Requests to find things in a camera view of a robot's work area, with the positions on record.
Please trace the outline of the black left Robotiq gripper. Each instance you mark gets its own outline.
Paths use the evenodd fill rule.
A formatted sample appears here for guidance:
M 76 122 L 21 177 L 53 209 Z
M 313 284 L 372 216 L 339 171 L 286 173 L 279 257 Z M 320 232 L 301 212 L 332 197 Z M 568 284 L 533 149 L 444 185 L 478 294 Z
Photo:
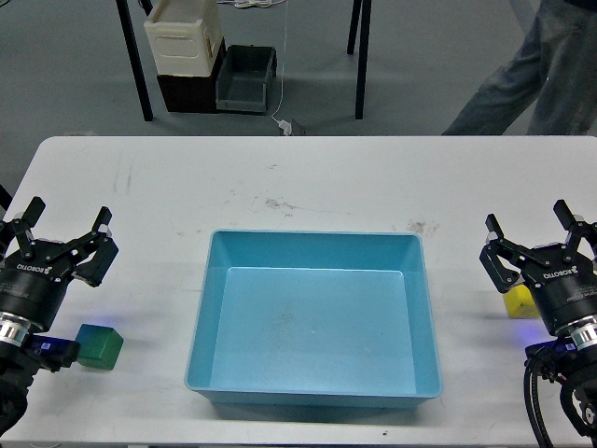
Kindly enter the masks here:
M 102 206 L 85 235 L 65 244 L 38 241 L 31 229 L 46 204 L 38 197 L 30 201 L 21 217 L 1 222 L 1 311 L 30 322 L 35 331 L 48 331 L 62 305 L 70 282 L 78 279 L 98 287 L 118 254 L 108 224 L 112 213 Z M 7 257 L 13 240 L 20 251 Z

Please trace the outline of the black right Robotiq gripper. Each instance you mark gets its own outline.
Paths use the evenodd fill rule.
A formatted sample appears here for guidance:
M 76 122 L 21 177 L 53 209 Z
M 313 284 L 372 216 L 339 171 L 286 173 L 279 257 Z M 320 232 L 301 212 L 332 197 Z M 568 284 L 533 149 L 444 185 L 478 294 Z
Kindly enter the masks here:
M 494 214 L 486 217 L 488 236 L 479 261 L 496 289 L 505 294 L 526 285 L 550 335 L 596 316 L 596 272 L 593 260 L 578 253 L 582 239 L 596 257 L 596 223 L 572 213 L 564 199 L 553 211 L 567 237 L 562 244 L 528 248 L 508 240 Z

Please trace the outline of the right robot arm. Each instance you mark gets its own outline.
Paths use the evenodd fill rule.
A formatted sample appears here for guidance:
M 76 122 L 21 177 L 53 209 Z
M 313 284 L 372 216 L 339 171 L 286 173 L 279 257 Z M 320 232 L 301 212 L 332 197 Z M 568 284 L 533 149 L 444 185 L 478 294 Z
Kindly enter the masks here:
M 596 258 L 579 250 L 582 242 L 596 246 L 596 226 L 573 214 L 564 200 L 553 211 L 567 233 L 564 241 L 533 248 L 515 244 L 495 215 L 488 215 L 489 234 L 479 254 L 500 293 L 530 295 L 552 337 L 525 349 L 524 403 L 541 447 L 552 441 L 541 413 L 539 380 L 560 385 L 560 404 L 571 425 L 596 440 Z

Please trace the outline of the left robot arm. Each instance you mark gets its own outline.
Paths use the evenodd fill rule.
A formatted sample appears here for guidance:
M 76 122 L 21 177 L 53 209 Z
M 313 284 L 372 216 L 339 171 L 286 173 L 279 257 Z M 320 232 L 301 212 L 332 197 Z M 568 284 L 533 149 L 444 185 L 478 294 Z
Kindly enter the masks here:
M 19 217 L 1 223 L 1 432 L 24 416 L 40 370 L 68 368 L 80 343 L 45 335 L 77 279 L 98 287 L 118 253 L 103 206 L 91 229 L 68 242 L 35 239 L 46 205 L 34 197 Z

